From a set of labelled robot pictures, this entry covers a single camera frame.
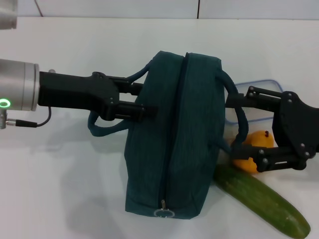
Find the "orange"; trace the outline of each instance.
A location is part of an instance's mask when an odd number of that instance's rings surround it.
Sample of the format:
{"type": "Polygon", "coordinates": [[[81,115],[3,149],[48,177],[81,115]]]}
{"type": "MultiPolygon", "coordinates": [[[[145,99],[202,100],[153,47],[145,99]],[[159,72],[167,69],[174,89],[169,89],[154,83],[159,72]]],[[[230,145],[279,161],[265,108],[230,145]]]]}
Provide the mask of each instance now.
{"type": "MultiPolygon", "coordinates": [[[[244,144],[272,148],[274,147],[274,137],[268,131],[260,130],[247,135],[244,144]]],[[[248,160],[234,159],[232,162],[236,167],[244,170],[245,172],[258,173],[257,165],[254,163],[253,158],[249,158],[248,160]]]]}

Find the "bag handle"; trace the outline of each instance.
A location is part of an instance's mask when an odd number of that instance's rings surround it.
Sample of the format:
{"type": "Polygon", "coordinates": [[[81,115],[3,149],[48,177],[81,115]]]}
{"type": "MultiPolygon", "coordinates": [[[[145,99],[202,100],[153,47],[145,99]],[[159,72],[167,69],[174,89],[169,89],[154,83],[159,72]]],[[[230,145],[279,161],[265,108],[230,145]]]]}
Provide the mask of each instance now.
{"type": "MultiPolygon", "coordinates": [[[[152,61],[150,61],[142,70],[139,72],[135,73],[134,75],[131,75],[127,77],[126,79],[130,82],[133,83],[134,81],[138,80],[140,77],[145,75],[147,71],[150,69],[150,64],[152,61]]],[[[88,119],[88,128],[91,132],[91,134],[95,137],[103,137],[107,136],[112,133],[116,133],[119,131],[123,131],[129,128],[131,125],[131,122],[127,120],[123,120],[119,122],[118,124],[111,126],[111,127],[100,127],[95,125],[96,120],[98,119],[99,115],[96,112],[91,111],[88,119]]]]}
{"type": "MultiPolygon", "coordinates": [[[[216,78],[219,79],[224,87],[226,88],[227,92],[229,94],[238,94],[238,90],[233,82],[233,80],[230,78],[230,76],[224,72],[223,70],[217,71],[216,72],[216,78]]],[[[235,112],[238,118],[238,134],[232,144],[232,147],[238,147],[243,143],[248,135],[248,121],[245,115],[244,110],[241,107],[236,107],[235,112]]],[[[225,151],[230,153],[231,148],[228,146],[226,141],[224,140],[221,144],[220,147],[225,151]]]]}

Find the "black cable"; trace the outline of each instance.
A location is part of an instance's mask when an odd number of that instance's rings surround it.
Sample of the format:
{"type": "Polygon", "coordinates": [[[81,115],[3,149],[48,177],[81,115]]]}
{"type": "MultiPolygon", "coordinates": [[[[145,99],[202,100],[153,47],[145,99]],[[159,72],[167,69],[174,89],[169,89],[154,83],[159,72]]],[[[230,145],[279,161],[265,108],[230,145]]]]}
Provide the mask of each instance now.
{"type": "Polygon", "coordinates": [[[38,4],[37,0],[34,0],[34,3],[35,3],[36,8],[38,9],[38,11],[39,11],[39,13],[40,13],[40,16],[43,17],[42,11],[41,11],[41,9],[40,9],[40,7],[39,7],[39,4],[38,4]]]}
{"type": "Polygon", "coordinates": [[[46,123],[48,123],[51,119],[52,111],[51,107],[49,107],[49,116],[43,123],[35,123],[35,122],[30,122],[30,121],[25,121],[25,120],[16,120],[15,121],[15,126],[17,127],[29,127],[29,128],[37,128],[40,126],[44,126],[46,123]]]}
{"type": "Polygon", "coordinates": [[[199,8],[200,8],[200,0],[198,0],[198,6],[197,6],[197,19],[199,19],[199,8]]]}
{"type": "Polygon", "coordinates": [[[48,122],[50,121],[51,116],[52,116],[52,111],[51,111],[51,107],[50,107],[50,106],[49,106],[48,108],[49,108],[49,116],[48,116],[48,118],[46,119],[45,122],[43,122],[43,123],[38,123],[38,124],[37,124],[37,127],[44,126],[46,123],[48,123],[48,122]]]}

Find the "white wall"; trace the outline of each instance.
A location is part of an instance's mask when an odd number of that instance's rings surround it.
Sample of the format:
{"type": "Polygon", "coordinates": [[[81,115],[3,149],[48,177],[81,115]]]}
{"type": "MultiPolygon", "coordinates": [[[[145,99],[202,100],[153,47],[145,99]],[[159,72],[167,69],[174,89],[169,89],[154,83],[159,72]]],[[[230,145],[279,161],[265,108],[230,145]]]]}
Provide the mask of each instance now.
{"type": "MultiPolygon", "coordinates": [[[[38,16],[34,0],[18,0],[19,14],[38,16]]],[[[44,16],[196,18],[198,0],[37,0],[44,16]]]]}
{"type": "Polygon", "coordinates": [[[40,16],[34,0],[18,0],[19,16],[40,16]]]}
{"type": "Polygon", "coordinates": [[[199,18],[319,19],[319,0],[201,0],[199,18]]]}

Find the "robotic arm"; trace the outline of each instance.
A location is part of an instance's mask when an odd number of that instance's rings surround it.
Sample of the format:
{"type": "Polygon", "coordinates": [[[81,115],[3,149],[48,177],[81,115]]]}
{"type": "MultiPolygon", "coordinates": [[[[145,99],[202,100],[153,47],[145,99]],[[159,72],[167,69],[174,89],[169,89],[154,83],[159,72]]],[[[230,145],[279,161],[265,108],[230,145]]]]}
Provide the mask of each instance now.
{"type": "Polygon", "coordinates": [[[303,170],[319,151],[319,109],[303,103],[294,92],[274,92],[250,86],[247,95],[229,95],[227,108],[251,107],[274,112],[276,148],[242,145],[231,158],[252,157],[259,172],[293,168],[303,170]]]}
{"type": "MultiPolygon", "coordinates": [[[[0,29],[16,28],[17,0],[0,2],[0,29]]],[[[104,120],[142,121],[154,117],[157,108],[119,100],[120,93],[138,95],[143,85],[127,78],[93,72],[77,77],[40,72],[37,64],[0,60],[0,129],[7,125],[39,127],[51,117],[51,107],[95,111],[104,120]],[[37,105],[49,107],[48,119],[37,124],[8,119],[7,110],[35,111],[37,105]]],[[[303,103],[294,92],[273,92],[249,87],[247,95],[228,95],[226,107],[251,107],[274,112],[273,133],[279,147],[241,145],[231,158],[252,157],[259,172],[293,168],[303,170],[307,160],[319,152],[319,109],[303,103]]]]}
{"type": "Polygon", "coordinates": [[[120,93],[137,96],[142,87],[100,72],[78,77],[40,72],[37,64],[0,60],[0,128],[44,125],[7,118],[7,110],[35,111],[37,105],[48,106],[49,117],[50,107],[60,107],[94,111],[104,120],[141,121],[155,116],[157,108],[120,101],[120,93]]]}

